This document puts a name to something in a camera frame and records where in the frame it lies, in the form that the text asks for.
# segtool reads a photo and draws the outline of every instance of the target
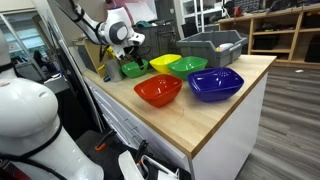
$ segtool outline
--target wood-grain floor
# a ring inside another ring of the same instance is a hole
[[[273,67],[257,142],[236,179],[320,179],[320,71]]]

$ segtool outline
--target plastic crate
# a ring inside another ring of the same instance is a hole
[[[247,42],[237,31],[229,30],[199,33],[178,41],[177,46],[183,57],[201,57],[208,60],[207,67],[223,67],[239,58]],[[224,43],[233,43],[233,46],[217,51],[216,47]]]

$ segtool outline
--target white cabinet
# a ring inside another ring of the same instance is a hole
[[[216,15],[222,15],[222,2],[215,0],[180,0],[182,23],[194,22],[204,32],[205,27],[210,26],[210,19]]]
[[[155,157],[190,171],[189,160],[185,154],[125,109],[88,78],[84,79],[102,111],[104,120],[110,128],[117,131],[117,136],[124,144],[138,149],[141,141],[147,140],[149,143],[148,150]]]

